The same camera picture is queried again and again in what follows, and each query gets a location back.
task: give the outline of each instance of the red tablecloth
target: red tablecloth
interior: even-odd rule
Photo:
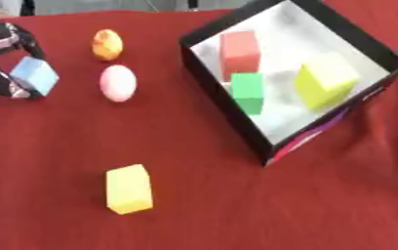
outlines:
[[[332,0],[398,51],[398,0]],[[41,102],[0,98],[0,250],[398,250],[398,81],[267,169],[183,68],[178,39],[223,12],[15,20],[61,77]],[[139,78],[106,100],[90,43],[117,30]],[[23,53],[0,58],[11,68]],[[155,208],[104,206],[104,171],[142,163]]]

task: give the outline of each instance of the ball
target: ball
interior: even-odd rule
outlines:
[[[129,99],[137,88],[137,78],[124,65],[113,65],[103,71],[100,89],[113,102],[121,103]]]
[[[122,53],[122,38],[111,29],[99,31],[93,39],[93,53],[102,61],[112,61]]]

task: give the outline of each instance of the yellow cube on table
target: yellow cube on table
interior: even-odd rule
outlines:
[[[309,109],[337,104],[358,82],[358,72],[336,52],[326,53],[302,65],[296,89]]]
[[[120,215],[152,208],[150,179],[144,167],[137,164],[108,171],[106,203]]]

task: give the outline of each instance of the cube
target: cube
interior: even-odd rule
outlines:
[[[296,89],[309,109],[337,104],[351,91],[360,76],[336,52],[322,54],[302,65]]]
[[[235,73],[231,77],[232,98],[247,114],[260,114],[264,103],[262,75],[259,73]]]
[[[49,94],[59,80],[47,62],[31,57],[24,57],[11,71],[11,76],[24,88],[43,97]]]
[[[149,175],[142,165],[106,173],[106,204],[120,215],[153,207]]]
[[[220,67],[223,80],[232,73],[259,71],[259,43],[253,31],[224,33],[220,37]]]

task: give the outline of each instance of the green cube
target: green cube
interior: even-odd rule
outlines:
[[[230,93],[247,114],[260,114],[264,103],[262,75],[235,73],[231,75]]]

